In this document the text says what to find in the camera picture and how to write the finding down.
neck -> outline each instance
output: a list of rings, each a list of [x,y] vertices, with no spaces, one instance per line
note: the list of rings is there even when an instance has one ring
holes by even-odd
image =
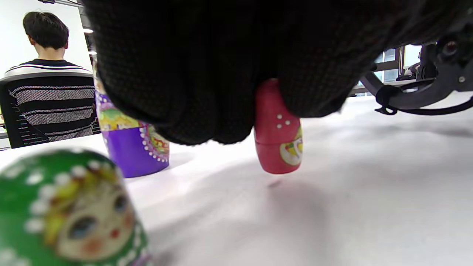
[[[38,59],[43,60],[63,60],[64,59],[64,49],[54,50],[53,48],[41,49],[38,51]]]

doll eye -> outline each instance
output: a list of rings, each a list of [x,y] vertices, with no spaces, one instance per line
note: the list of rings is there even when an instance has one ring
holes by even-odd
[[[97,221],[92,217],[83,217],[77,220],[69,231],[72,239],[82,239],[88,236],[96,227]]]
[[[127,205],[128,205],[128,200],[126,199],[126,197],[123,195],[120,195],[115,200],[114,208],[118,213],[123,213],[126,210]]]

white stripe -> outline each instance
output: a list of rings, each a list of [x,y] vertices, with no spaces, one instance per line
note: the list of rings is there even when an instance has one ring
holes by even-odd
[[[35,86],[35,85],[27,85],[27,86],[21,86],[16,89],[14,89],[12,92],[10,92],[10,95],[15,97],[15,93],[18,92],[19,90],[23,89],[42,89],[42,90],[61,90],[61,89],[83,89],[83,88],[91,88],[94,89],[95,87],[92,85],[78,85],[78,86]]]
[[[74,90],[39,90],[29,89],[17,93],[17,104],[21,105],[29,101],[61,101],[73,99],[92,99],[95,92],[92,89]]]
[[[23,115],[32,115],[34,113],[39,113],[39,112],[67,112],[67,111],[76,111],[76,110],[86,110],[86,109],[92,109],[93,108],[93,105],[91,106],[81,106],[81,107],[74,107],[74,108],[64,108],[64,109],[47,109],[47,110],[43,110],[43,109],[38,109],[38,110],[33,110],[33,111],[29,111],[29,112],[24,112]]]
[[[92,134],[93,134],[92,128],[89,127],[89,128],[85,128],[85,129],[83,129],[79,132],[75,132],[75,133],[71,133],[71,134],[67,134],[67,135],[62,135],[62,136],[48,137],[48,139],[52,142],[56,142],[56,141],[63,141],[63,140],[68,140],[68,139],[72,139],[72,138],[90,136]]]
[[[58,135],[58,134],[67,134],[67,133],[71,133],[71,132],[75,133],[74,131],[77,131],[77,130],[82,131],[86,128],[92,129],[92,125],[94,124],[94,122],[92,122],[90,125],[86,125],[86,126],[83,126],[83,127],[80,127],[80,128],[74,128],[74,129],[71,129],[71,130],[68,130],[68,131],[50,132],[50,133],[44,133],[44,134],[46,136],[48,136],[48,135]]]
[[[92,113],[92,109],[86,109],[62,113],[28,115],[25,116],[25,118],[32,125],[54,124],[90,118],[92,116]]]
[[[18,68],[22,68],[22,67],[47,67],[47,68],[55,68],[55,69],[72,68],[72,67],[75,67],[75,68],[82,68],[82,69],[85,69],[85,68],[83,68],[83,67],[81,67],[81,66],[50,66],[50,65],[25,64],[25,65],[14,66],[14,67],[10,68],[9,70],[18,69]]]
[[[54,73],[54,72],[70,72],[70,73],[85,73],[91,74],[90,71],[86,69],[42,69],[36,67],[22,67],[13,69],[5,73],[5,77],[11,77],[15,75],[23,75],[23,74],[33,74],[33,73]]]

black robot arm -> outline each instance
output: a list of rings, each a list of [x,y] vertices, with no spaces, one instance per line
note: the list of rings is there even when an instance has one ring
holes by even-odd
[[[473,13],[459,19],[436,43],[423,45],[417,80],[400,87],[383,84],[373,72],[360,81],[386,115],[403,111],[418,115],[445,115],[473,106],[473,100],[444,109],[420,109],[445,99],[453,91],[473,91]]]

dark hair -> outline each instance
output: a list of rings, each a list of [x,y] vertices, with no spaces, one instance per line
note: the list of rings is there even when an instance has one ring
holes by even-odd
[[[23,28],[26,35],[43,48],[64,48],[69,39],[67,26],[49,12],[29,12],[23,18]]]

